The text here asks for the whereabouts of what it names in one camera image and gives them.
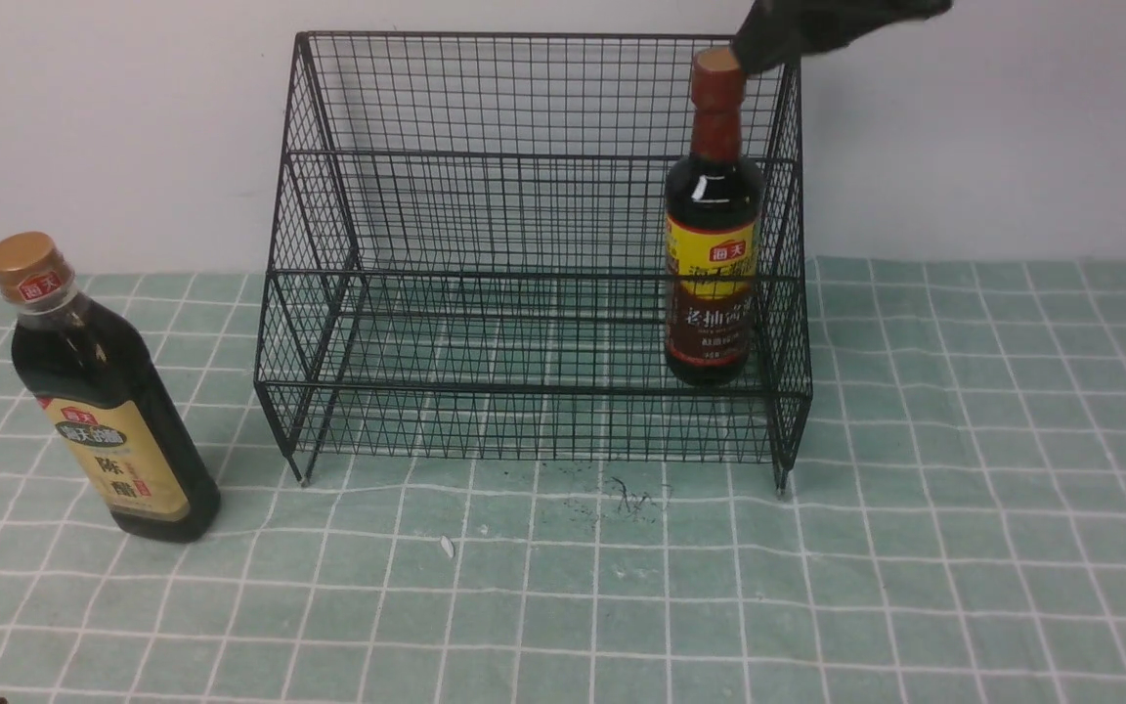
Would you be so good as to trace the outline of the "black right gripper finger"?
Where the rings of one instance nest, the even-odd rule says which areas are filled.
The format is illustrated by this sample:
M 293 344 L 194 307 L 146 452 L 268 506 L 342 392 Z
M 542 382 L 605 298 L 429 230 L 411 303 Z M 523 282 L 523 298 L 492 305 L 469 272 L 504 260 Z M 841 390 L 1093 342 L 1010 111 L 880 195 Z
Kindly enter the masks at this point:
M 765 74 L 805 55 L 839 52 L 899 23 L 947 14 L 951 1 L 756 1 L 731 41 L 747 75 Z

